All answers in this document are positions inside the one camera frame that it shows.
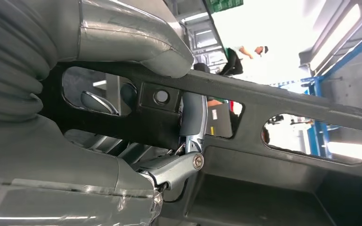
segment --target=plastic wrap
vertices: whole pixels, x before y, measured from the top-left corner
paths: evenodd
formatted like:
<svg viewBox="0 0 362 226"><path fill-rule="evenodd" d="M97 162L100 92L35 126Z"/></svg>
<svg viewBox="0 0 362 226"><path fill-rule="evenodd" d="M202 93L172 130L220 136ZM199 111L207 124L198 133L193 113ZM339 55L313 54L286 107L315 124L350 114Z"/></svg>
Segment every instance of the plastic wrap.
<svg viewBox="0 0 362 226"><path fill-rule="evenodd" d="M0 226L147 226L161 207L154 190L0 180Z"/></svg>

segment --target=fluorescent light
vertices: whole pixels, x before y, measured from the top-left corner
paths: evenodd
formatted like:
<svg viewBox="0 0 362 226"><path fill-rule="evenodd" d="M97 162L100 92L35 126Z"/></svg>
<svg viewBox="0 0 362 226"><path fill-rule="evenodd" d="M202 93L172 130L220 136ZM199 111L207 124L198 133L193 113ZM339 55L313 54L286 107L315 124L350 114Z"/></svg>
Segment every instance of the fluorescent light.
<svg viewBox="0 0 362 226"><path fill-rule="evenodd" d="M181 21L182 22L187 22L187 21L191 21L191 20L196 20L196 19L199 19L199 18L202 18L202 17L205 17L205 16L208 16L208 13L199 13L199 14L196 14L196 15L193 15L193 16L189 16L185 19L182 19Z"/></svg>
<svg viewBox="0 0 362 226"><path fill-rule="evenodd" d="M65 219L88 219L88 217L66 217Z"/></svg>
<svg viewBox="0 0 362 226"><path fill-rule="evenodd" d="M57 220L62 217L0 217L0 220ZM65 217L64 219L94 219L96 216L85 217L85 216L74 216L74 217Z"/></svg>
<svg viewBox="0 0 362 226"><path fill-rule="evenodd" d="M196 33L196 35L206 34L206 33L209 33L209 32L212 32L212 30L207 30L207 31L204 31L204 32L199 32L199 33Z"/></svg>
<svg viewBox="0 0 362 226"><path fill-rule="evenodd" d="M318 53L314 56L310 62L311 70L316 70L321 62L327 57L330 51L338 44L339 41L349 32L349 30L356 24L360 19L360 8L356 4L353 6L338 27L332 32L330 37L327 39L325 44L321 47Z"/></svg>
<svg viewBox="0 0 362 226"><path fill-rule="evenodd" d="M211 50L216 50L216 49L221 49L221 48L222 48L221 46L216 46L213 48L207 48L206 51L211 51Z"/></svg>
<svg viewBox="0 0 362 226"><path fill-rule="evenodd" d="M362 145L328 142L327 147L331 153L340 154L362 160Z"/></svg>
<svg viewBox="0 0 362 226"><path fill-rule="evenodd" d="M13 217L0 217L0 220L57 220L61 217L20 217L20 218L13 218Z"/></svg>
<svg viewBox="0 0 362 226"><path fill-rule="evenodd" d="M106 80L94 82L92 85L93 85L93 87L106 85Z"/></svg>

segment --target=gray fabric seat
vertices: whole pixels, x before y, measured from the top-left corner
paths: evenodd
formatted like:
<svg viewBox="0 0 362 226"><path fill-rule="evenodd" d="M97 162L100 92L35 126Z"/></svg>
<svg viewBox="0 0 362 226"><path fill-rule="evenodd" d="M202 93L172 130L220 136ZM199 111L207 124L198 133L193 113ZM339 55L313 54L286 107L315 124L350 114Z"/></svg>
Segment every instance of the gray fabric seat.
<svg viewBox="0 0 362 226"><path fill-rule="evenodd" d="M193 57L166 22L119 2L0 1L0 178L152 190L123 160L71 144L37 114L39 80L74 60L137 61L178 78Z"/></svg>

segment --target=white shirt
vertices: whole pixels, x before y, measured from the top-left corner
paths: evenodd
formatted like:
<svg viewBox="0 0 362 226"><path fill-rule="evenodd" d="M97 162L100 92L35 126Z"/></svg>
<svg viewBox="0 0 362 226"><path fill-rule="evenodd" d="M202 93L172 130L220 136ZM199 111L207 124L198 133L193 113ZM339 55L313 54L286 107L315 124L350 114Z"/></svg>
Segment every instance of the white shirt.
<svg viewBox="0 0 362 226"><path fill-rule="evenodd" d="M249 56L243 54L239 49L241 49L242 47L244 47L248 53L250 53L253 57L253 59L257 58L257 57L260 57L260 55L258 55L256 52L255 52L255 49L257 46L255 46L254 48L250 48L249 46L233 46L233 47L229 47L230 49L234 50L237 55L238 55L238 58L239 59L244 59L244 58L249 58Z"/></svg>

